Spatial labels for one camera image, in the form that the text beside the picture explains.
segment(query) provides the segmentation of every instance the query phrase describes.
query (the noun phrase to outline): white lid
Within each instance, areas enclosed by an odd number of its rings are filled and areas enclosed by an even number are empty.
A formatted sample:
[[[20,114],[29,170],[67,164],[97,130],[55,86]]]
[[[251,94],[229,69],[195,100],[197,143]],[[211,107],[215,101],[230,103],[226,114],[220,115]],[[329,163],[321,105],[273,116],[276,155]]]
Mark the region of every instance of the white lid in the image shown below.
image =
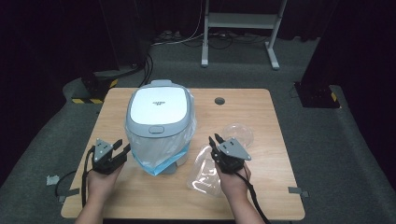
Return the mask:
[[[130,118],[135,123],[146,125],[177,123],[186,117],[187,106],[182,88],[145,88],[136,92]]]

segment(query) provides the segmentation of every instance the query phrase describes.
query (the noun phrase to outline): metal frame leg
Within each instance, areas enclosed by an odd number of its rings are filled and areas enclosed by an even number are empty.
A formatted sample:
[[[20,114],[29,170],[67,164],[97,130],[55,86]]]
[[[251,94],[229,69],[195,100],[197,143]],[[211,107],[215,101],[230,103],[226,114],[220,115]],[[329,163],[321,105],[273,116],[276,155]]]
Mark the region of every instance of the metal frame leg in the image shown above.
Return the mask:
[[[275,43],[275,40],[276,40],[277,31],[279,30],[280,23],[282,22],[283,12],[285,11],[285,7],[286,7],[287,2],[288,2],[288,0],[282,0],[282,3],[280,5],[280,10],[277,13],[277,18],[276,18],[276,23],[275,23],[275,26],[274,26],[274,30],[271,33],[271,39],[270,39],[269,42],[265,42],[265,49],[267,50],[268,56],[269,56],[270,61],[271,61],[271,65],[272,65],[274,70],[279,70],[279,68],[280,68],[279,67],[279,63],[277,62],[277,58],[276,58],[275,53],[274,53],[273,46],[274,46],[274,43]]]
[[[208,59],[209,47],[207,45],[207,36],[208,36],[208,31],[209,31],[208,25],[209,25],[209,0],[206,0],[206,3],[205,3],[204,43],[202,45],[202,60],[201,60],[201,66],[202,67],[208,67],[208,65],[209,65],[209,59]]]

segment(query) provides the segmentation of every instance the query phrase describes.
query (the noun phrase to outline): black speaker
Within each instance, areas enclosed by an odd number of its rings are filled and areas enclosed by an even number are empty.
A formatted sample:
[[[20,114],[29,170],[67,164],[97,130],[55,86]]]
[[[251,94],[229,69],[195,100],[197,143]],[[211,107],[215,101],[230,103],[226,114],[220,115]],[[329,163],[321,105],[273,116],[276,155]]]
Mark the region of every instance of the black speaker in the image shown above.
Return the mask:
[[[92,72],[143,67],[155,36],[148,0],[63,1],[67,32]]]

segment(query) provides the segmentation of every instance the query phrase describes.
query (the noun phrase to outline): hand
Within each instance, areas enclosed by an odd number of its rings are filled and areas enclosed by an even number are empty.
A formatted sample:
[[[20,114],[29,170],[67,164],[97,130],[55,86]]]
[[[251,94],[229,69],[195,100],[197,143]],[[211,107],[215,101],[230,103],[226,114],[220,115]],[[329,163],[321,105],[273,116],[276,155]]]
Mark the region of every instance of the hand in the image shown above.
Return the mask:
[[[104,204],[114,189],[117,177],[123,165],[110,175],[101,175],[95,171],[88,173],[88,201]]]
[[[239,176],[224,174],[217,164],[216,169],[218,170],[219,178],[221,180],[221,189],[228,200],[232,200],[235,197],[248,197],[248,187]],[[250,179],[251,172],[246,163],[244,163],[244,168],[239,170],[237,173],[247,180]]]

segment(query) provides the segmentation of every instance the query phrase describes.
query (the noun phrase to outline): gray carpet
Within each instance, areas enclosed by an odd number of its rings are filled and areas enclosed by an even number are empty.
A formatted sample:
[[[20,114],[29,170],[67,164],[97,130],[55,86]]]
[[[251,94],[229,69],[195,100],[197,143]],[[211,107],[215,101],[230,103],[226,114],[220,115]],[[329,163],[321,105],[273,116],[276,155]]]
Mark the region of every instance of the gray carpet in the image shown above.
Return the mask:
[[[200,67],[201,48],[156,46],[150,50],[151,79],[171,79],[187,88],[271,92],[297,184],[310,193],[303,199],[305,218],[293,223],[396,223],[395,191],[361,137],[341,88],[332,86],[340,109],[303,108],[293,88],[317,43],[277,40],[279,71],[271,69],[262,43],[209,49],[207,68]],[[227,43],[211,44],[221,48]],[[142,78],[143,72],[122,77],[117,87],[137,87]],[[54,186],[46,186],[46,178],[77,169],[101,110],[101,105],[70,102],[77,83],[64,87],[68,102],[32,141],[0,189],[0,223],[74,222],[61,217],[62,205],[54,196]],[[72,178],[62,182],[61,193]]]

